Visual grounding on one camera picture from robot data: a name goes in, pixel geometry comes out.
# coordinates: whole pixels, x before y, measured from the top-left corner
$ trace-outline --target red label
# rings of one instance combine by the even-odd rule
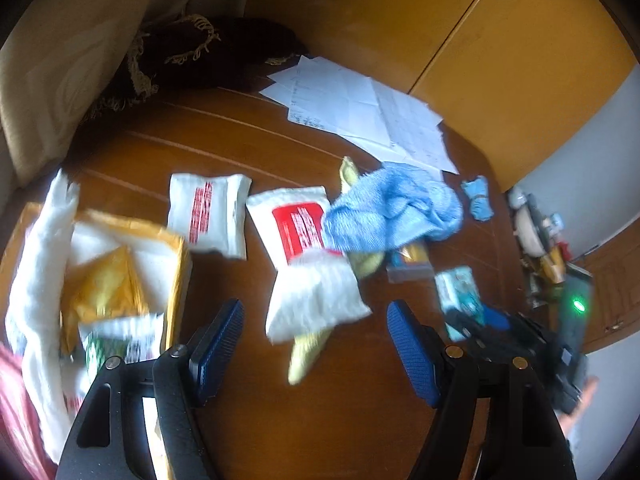
[[[320,235],[323,214],[316,202],[284,205],[273,210],[287,263],[309,247],[324,248]]]
[[[189,243],[198,241],[198,234],[209,231],[209,212],[211,211],[211,195],[213,184],[207,182],[203,187],[197,187],[193,195],[191,209],[191,224],[189,226]]]

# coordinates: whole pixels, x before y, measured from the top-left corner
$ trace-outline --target cabinet handle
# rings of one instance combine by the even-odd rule
[[[605,332],[615,332],[616,330],[622,328],[622,326],[624,325],[625,321],[623,319],[617,319],[616,322],[611,325],[610,327],[607,326],[604,331]]]

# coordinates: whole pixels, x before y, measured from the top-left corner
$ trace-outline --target blue towel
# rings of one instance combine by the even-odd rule
[[[471,182],[463,182],[462,189],[471,199],[469,211],[471,216],[481,222],[486,222],[494,215],[489,205],[489,186],[484,176],[479,176]]]
[[[325,246],[375,253],[427,237],[444,240],[460,230],[456,193],[424,170],[386,162],[363,176],[322,217]]]

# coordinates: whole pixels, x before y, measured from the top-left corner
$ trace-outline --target hand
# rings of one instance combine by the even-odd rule
[[[558,416],[558,422],[560,423],[560,427],[562,428],[562,433],[564,434],[565,438],[569,437],[569,433],[571,433],[571,430],[574,428],[578,420],[580,420],[581,416],[584,415],[585,410],[591,404],[593,396],[598,389],[599,382],[600,380],[597,377],[587,377],[587,380],[584,383],[584,387],[582,388],[582,395],[580,396],[578,405],[570,415],[561,413]]]

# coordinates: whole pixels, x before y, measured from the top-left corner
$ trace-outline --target cabinet door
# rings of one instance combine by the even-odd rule
[[[595,294],[584,350],[594,351],[640,330],[640,219],[582,260]]]
[[[580,129],[634,63],[598,0],[477,0],[412,94],[487,155],[505,190]]]
[[[316,56],[408,92],[473,0],[247,0]]]

